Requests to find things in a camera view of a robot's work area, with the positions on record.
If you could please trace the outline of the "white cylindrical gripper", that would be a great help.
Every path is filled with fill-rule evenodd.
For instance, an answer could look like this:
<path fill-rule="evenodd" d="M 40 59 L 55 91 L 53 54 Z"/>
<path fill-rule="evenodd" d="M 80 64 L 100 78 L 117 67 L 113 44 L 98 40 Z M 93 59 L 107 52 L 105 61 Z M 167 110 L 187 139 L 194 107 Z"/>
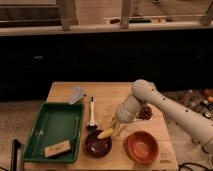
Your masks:
<path fill-rule="evenodd" d="M 110 127 L 114 129 L 113 137 L 119 136 L 121 132 L 125 130 L 127 125 L 124 123 L 131 123 L 144 105 L 145 102 L 139 100 L 133 94 L 128 95 L 126 99 L 118 105 L 115 116 L 112 117 L 110 122 Z"/>

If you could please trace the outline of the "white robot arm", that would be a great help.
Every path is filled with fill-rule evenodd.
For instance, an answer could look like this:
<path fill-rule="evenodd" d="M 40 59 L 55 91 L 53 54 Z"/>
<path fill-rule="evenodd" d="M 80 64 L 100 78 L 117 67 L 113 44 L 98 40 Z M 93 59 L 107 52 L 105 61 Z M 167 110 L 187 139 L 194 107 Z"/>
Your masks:
<path fill-rule="evenodd" d="M 139 79 L 115 110 L 118 123 L 131 123 L 144 103 L 157 107 L 177 123 L 206 153 L 213 154 L 213 121 L 162 95 L 152 82 Z"/>

